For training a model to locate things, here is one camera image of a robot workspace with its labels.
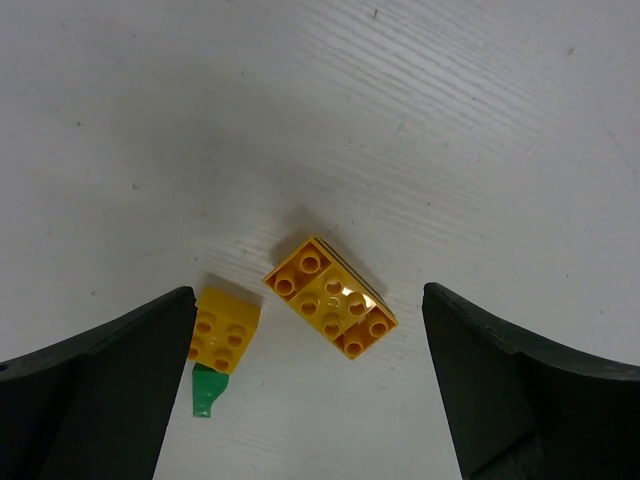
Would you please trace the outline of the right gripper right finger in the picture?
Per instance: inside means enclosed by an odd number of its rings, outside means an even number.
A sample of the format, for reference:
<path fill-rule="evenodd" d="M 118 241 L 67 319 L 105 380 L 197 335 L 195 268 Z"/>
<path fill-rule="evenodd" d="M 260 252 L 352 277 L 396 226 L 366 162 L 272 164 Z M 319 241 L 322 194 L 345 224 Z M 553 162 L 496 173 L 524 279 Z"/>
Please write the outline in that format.
<path fill-rule="evenodd" d="M 426 337 L 465 479 L 636 479 L 639 369 L 425 285 Z"/>

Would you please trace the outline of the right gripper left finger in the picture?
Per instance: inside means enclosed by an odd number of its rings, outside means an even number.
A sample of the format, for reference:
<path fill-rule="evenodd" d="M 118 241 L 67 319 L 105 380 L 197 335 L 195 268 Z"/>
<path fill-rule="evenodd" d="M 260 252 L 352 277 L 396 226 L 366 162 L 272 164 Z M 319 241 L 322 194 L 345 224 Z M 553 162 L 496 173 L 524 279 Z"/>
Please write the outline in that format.
<path fill-rule="evenodd" d="M 2 478 L 152 478 L 195 316 L 182 286 L 2 362 Z"/>

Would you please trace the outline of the small yellow lego brick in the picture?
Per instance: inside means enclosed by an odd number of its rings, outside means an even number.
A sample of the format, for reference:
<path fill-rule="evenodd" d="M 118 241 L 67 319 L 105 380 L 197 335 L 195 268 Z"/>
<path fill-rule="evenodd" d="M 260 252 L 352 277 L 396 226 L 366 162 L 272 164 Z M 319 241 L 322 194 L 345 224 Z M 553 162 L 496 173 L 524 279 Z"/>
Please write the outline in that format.
<path fill-rule="evenodd" d="M 257 331 L 260 307 L 205 287 L 196 308 L 188 359 L 231 375 Z"/>

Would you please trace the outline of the large yellow lego brick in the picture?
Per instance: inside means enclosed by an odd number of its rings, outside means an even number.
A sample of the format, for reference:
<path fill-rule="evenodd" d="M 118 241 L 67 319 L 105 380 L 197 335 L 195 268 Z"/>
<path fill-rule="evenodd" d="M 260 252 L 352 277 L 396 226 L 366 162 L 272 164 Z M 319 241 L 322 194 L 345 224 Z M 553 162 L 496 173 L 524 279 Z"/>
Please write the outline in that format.
<path fill-rule="evenodd" d="M 306 239 L 263 282 L 350 360 L 398 326 L 382 296 L 318 236 Z"/>

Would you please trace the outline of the small dark green lego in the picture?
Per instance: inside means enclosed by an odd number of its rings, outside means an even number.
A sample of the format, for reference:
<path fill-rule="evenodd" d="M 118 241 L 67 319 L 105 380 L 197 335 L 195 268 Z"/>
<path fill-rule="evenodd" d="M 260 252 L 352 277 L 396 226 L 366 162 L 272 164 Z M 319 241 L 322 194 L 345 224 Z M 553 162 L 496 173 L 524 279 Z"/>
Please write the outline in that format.
<path fill-rule="evenodd" d="M 192 369 L 192 413 L 210 418 L 214 402 L 225 392 L 229 375 L 196 363 Z"/>

